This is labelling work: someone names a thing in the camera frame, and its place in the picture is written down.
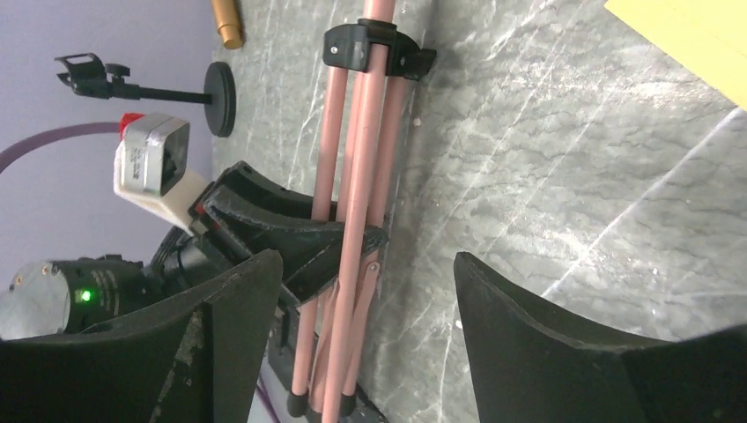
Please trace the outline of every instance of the round black base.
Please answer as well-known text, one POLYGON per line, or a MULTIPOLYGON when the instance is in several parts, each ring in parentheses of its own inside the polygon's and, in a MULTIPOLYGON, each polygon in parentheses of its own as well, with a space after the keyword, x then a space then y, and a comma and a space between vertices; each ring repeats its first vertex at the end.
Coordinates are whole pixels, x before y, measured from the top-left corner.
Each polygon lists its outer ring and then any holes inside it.
POLYGON ((355 396, 347 396, 343 394, 342 402, 340 403, 340 417, 350 417, 354 411, 355 396))
POLYGON ((294 393, 288 394, 288 414, 291 417, 303 417, 308 410, 308 391, 304 395, 298 396, 294 393))
POLYGON ((236 120, 236 84, 228 63, 211 63, 205 74, 204 92, 211 96, 211 104, 205 105, 208 127, 216 137, 228 137, 236 120))

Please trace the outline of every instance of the black plastic bracket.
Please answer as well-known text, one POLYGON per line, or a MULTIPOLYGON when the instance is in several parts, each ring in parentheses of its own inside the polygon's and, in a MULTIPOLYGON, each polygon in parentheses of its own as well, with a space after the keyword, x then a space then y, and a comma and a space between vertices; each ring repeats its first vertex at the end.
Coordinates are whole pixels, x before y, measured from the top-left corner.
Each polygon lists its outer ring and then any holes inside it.
POLYGON ((324 33, 322 60, 327 66, 366 72, 371 45, 389 47, 387 76, 419 81, 431 71, 436 50, 420 48, 409 36, 389 22, 358 19, 357 24, 335 26, 324 33))

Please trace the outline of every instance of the purple cable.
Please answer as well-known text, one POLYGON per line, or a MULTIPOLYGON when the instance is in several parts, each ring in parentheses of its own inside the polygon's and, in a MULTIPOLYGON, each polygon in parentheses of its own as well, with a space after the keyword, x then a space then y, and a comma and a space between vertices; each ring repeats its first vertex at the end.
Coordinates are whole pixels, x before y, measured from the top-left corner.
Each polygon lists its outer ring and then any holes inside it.
POLYGON ((262 375, 259 375, 259 379, 257 380, 256 394, 259 397, 259 400, 262 401, 262 405, 264 406, 264 409, 267 411, 267 413, 270 415, 272 422, 280 423, 280 418, 277 416, 277 412, 275 412, 275 407, 272 406, 272 401, 270 401, 270 396, 267 394, 267 389, 264 387, 264 380, 262 379, 262 375))
POLYGON ((27 155, 29 152, 50 145, 63 139, 81 137, 94 134, 117 134, 119 133, 118 122, 94 122, 80 125, 64 126, 54 130, 46 130, 36 135, 18 141, 2 152, 0 152, 0 174, 14 161, 27 155))

